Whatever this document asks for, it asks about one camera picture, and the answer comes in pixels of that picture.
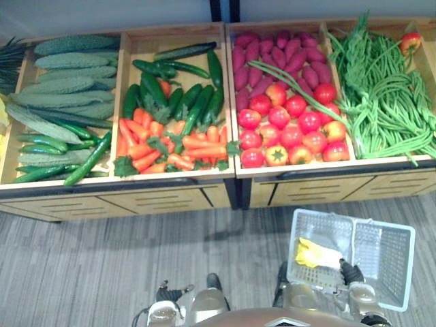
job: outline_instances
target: carrot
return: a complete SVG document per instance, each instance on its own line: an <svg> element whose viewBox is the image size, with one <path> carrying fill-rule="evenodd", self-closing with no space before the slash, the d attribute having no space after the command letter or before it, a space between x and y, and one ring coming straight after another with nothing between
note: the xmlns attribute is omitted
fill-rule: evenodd
<svg viewBox="0 0 436 327"><path fill-rule="evenodd" d="M127 150L127 154L133 159L138 160L152 153L155 149L147 143L131 146Z"/></svg>
<svg viewBox="0 0 436 327"><path fill-rule="evenodd" d="M128 128L124 118L119 120L119 129L128 146L137 145L137 142L135 141L133 134L130 132L130 129Z"/></svg>
<svg viewBox="0 0 436 327"><path fill-rule="evenodd" d="M142 113L142 123L141 123L143 128L150 129L150 124L152 121L153 121L153 116L151 116L151 114L149 114L147 111L144 111Z"/></svg>
<svg viewBox="0 0 436 327"><path fill-rule="evenodd" d="M134 111L134 121L138 124L142 123L142 115L144 114L144 111L142 108L136 108Z"/></svg>
<svg viewBox="0 0 436 327"><path fill-rule="evenodd" d="M160 80L159 84L161 86L163 94L168 99L170 97L170 94L171 94L171 84L169 82L167 82L166 80Z"/></svg>
<svg viewBox="0 0 436 327"><path fill-rule="evenodd" d="M160 172L165 172L166 163L155 163L151 165L147 169L141 171L141 174L159 174Z"/></svg>
<svg viewBox="0 0 436 327"><path fill-rule="evenodd" d="M164 126L162 124L159 124L157 121L152 121L150 123L151 136L157 136L158 138L160 138L163 130Z"/></svg>
<svg viewBox="0 0 436 327"><path fill-rule="evenodd" d="M149 153L148 155L146 155L141 159L133 160L131 164L134 168L136 168L137 171L141 172L143 170L146 170L148 167L150 167L153 164L153 162L155 162L156 159L159 158L160 156L161 153L156 150L153 151L152 153Z"/></svg>
<svg viewBox="0 0 436 327"><path fill-rule="evenodd" d="M193 162L183 159L180 155L177 155L176 153L172 153L171 155L169 155L167 162L169 164L175 165L179 169L193 170L194 168Z"/></svg>
<svg viewBox="0 0 436 327"><path fill-rule="evenodd" d="M174 130L172 131L174 134L179 135L183 128L185 128L186 121L178 121L174 126Z"/></svg>
<svg viewBox="0 0 436 327"><path fill-rule="evenodd" d="M202 158L221 158L227 155L227 149L224 145L211 146L208 148L194 149L186 151L185 155L196 159Z"/></svg>

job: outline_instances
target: tomato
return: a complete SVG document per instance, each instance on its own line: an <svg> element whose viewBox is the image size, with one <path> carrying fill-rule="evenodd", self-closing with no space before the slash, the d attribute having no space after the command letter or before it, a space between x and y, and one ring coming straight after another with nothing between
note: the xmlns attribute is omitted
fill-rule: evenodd
<svg viewBox="0 0 436 327"><path fill-rule="evenodd" d="M285 109L291 117L299 117L307 107L306 100L301 95L293 95L285 102Z"/></svg>
<svg viewBox="0 0 436 327"><path fill-rule="evenodd" d="M337 115L341 115L341 111L339 110L338 106L336 104L324 104L324 107L326 107L327 109L329 109L329 111L334 112ZM330 116L328 116L327 114L324 114L323 112L318 112L320 119L321 119L321 125L325 125L331 121L333 121L334 119Z"/></svg>
<svg viewBox="0 0 436 327"><path fill-rule="evenodd" d="M287 163L287 151L281 145L267 148L265 157L266 164L270 167L284 166Z"/></svg>
<svg viewBox="0 0 436 327"><path fill-rule="evenodd" d="M246 129L239 136L240 148L242 150L247 150L250 148L258 148L262 145L262 138L258 133L250 129Z"/></svg>
<svg viewBox="0 0 436 327"><path fill-rule="evenodd" d="M347 145L342 141L336 141L328 144L322 152L324 161L341 161L349 160Z"/></svg>
<svg viewBox="0 0 436 327"><path fill-rule="evenodd" d="M293 146L301 144L302 132L297 126L286 126L281 131L280 143L285 148L290 149Z"/></svg>
<svg viewBox="0 0 436 327"><path fill-rule="evenodd" d="M289 162L292 165L307 164L312 161L312 152L305 145L294 146L289 151Z"/></svg>
<svg viewBox="0 0 436 327"><path fill-rule="evenodd" d="M321 126L320 116L313 111L301 114L297 122L303 134L307 134L310 131L317 131Z"/></svg>
<svg viewBox="0 0 436 327"><path fill-rule="evenodd" d="M336 99L336 89L331 83L321 83L315 88L313 97L321 104L328 104Z"/></svg>
<svg viewBox="0 0 436 327"><path fill-rule="evenodd" d="M265 94L271 99L273 106L282 106L286 102L286 90L279 84L270 85Z"/></svg>
<svg viewBox="0 0 436 327"><path fill-rule="evenodd" d="M246 129L255 129L261 120L260 113L254 110L242 109L238 113L238 124Z"/></svg>
<svg viewBox="0 0 436 327"><path fill-rule="evenodd" d="M264 165L265 156L261 149L247 149L240 154L240 162L244 168L259 168Z"/></svg>
<svg viewBox="0 0 436 327"><path fill-rule="evenodd" d="M268 120L278 129L283 129L291 120L291 116L282 106L274 106L270 109Z"/></svg>
<svg viewBox="0 0 436 327"><path fill-rule="evenodd" d="M259 133L262 136L262 145L267 148L278 144L280 141L280 131L274 125L266 124L261 126Z"/></svg>
<svg viewBox="0 0 436 327"><path fill-rule="evenodd" d="M331 121L323 126L322 131L326 134L329 143L342 141L347 134L347 128L340 121Z"/></svg>
<svg viewBox="0 0 436 327"><path fill-rule="evenodd" d="M266 116L272 106L270 98L265 94L256 95L249 103L249 108L259 112L261 116Z"/></svg>
<svg viewBox="0 0 436 327"><path fill-rule="evenodd" d="M313 154L321 153L327 146L327 139L320 131L310 131L302 138L302 143Z"/></svg>

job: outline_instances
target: green cucumber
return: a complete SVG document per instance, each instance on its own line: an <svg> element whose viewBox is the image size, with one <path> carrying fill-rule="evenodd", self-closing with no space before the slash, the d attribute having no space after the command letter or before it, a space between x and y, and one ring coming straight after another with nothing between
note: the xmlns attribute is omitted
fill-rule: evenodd
<svg viewBox="0 0 436 327"><path fill-rule="evenodd" d="M20 142L50 145L62 152L67 152L68 150L68 145L64 141L42 134L19 134L16 139Z"/></svg>
<svg viewBox="0 0 436 327"><path fill-rule="evenodd" d="M211 73L212 83L217 89L223 87L223 68L214 50L207 52L207 63Z"/></svg>
<svg viewBox="0 0 436 327"><path fill-rule="evenodd" d="M167 51L156 52L153 56L155 61L158 60L175 60L181 58L192 57L208 52L210 49L214 49L217 46L216 42L192 44L190 46L183 46L182 48L176 48Z"/></svg>
<svg viewBox="0 0 436 327"><path fill-rule="evenodd" d="M182 96L182 99L178 103L176 110L174 111L174 119L177 121L182 120L183 117L183 107L186 107L186 110L191 109L191 107L195 104L198 95L201 93L203 87L200 83L193 85L185 94Z"/></svg>

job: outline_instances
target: drawer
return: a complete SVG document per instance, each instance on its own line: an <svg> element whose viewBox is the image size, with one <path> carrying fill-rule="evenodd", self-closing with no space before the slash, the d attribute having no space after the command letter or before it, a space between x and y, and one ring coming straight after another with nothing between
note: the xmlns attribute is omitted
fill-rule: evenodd
<svg viewBox="0 0 436 327"><path fill-rule="evenodd" d="M376 176L371 182L344 200L356 201L411 196L434 184L436 184L436 171L434 170L381 175Z"/></svg>

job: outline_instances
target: sweet potato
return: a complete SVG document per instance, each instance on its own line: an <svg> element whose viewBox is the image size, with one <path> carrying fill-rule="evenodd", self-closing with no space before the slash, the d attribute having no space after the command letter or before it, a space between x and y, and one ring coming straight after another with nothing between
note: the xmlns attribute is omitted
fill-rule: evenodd
<svg viewBox="0 0 436 327"><path fill-rule="evenodd" d="M247 46L247 49L245 50L246 62L259 59L259 47L259 40L253 40L250 42L250 44Z"/></svg>
<svg viewBox="0 0 436 327"><path fill-rule="evenodd" d="M274 37L269 35L260 42L260 53L270 53L274 46Z"/></svg>
<svg viewBox="0 0 436 327"><path fill-rule="evenodd" d="M316 74L315 70L312 69L311 66L304 66L301 71L301 77L303 77L309 85L309 87L314 90L315 87L318 86L320 83L320 80L318 79L318 75Z"/></svg>
<svg viewBox="0 0 436 327"><path fill-rule="evenodd" d="M236 94L236 111L248 108L250 92L245 87Z"/></svg>
<svg viewBox="0 0 436 327"><path fill-rule="evenodd" d="M321 63L320 61L313 61L311 62L311 67L318 75L320 83L332 82L332 73L330 71L330 68L325 63Z"/></svg>
<svg viewBox="0 0 436 327"><path fill-rule="evenodd" d="M255 97L256 95L263 94L265 90L273 83L273 78L271 76L263 78L255 88L251 91L250 97Z"/></svg>
<svg viewBox="0 0 436 327"><path fill-rule="evenodd" d="M248 73L248 84L254 88L262 79L262 71L256 67L250 67Z"/></svg>
<svg viewBox="0 0 436 327"><path fill-rule="evenodd" d="M248 67L242 66L234 73L234 88L239 91L248 83Z"/></svg>
<svg viewBox="0 0 436 327"><path fill-rule="evenodd" d="M319 51L317 48L305 48L307 58L306 60L308 62L312 61L321 61L322 63L326 63L326 56L324 56L324 53Z"/></svg>
<svg viewBox="0 0 436 327"><path fill-rule="evenodd" d="M304 49L299 50L296 54L294 54L290 59L287 65L284 67L288 73L297 72L301 69L306 61L306 51Z"/></svg>
<svg viewBox="0 0 436 327"><path fill-rule="evenodd" d="M251 41L258 40L258 39L259 39L259 35L257 33L247 31L240 34L234 40L234 45L240 46L242 49L245 49L250 44Z"/></svg>
<svg viewBox="0 0 436 327"><path fill-rule="evenodd" d="M244 49L240 46L235 46L232 51L233 72L237 72L245 63Z"/></svg>
<svg viewBox="0 0 436 327"><path fill-rule="evenodd" d="M286 57L282 50L277 48L276 46L271 50L271 56L274 61L277 63L277 67L283 69L286 65Z"/></svg>
<svg viewBox="0 0 436 327"><path fill-rule="evenodd" d="M301 40L297 37L290 39L285 47L286 62L289 63L289 59L298 51L301 46Z"/></svg>
<svg viewBox="0 0 436 327"><path fill-rule="evenodd" d="M284 49L290 37L289 31L282 30L278 32L275 43L280 49Z"/></svg>

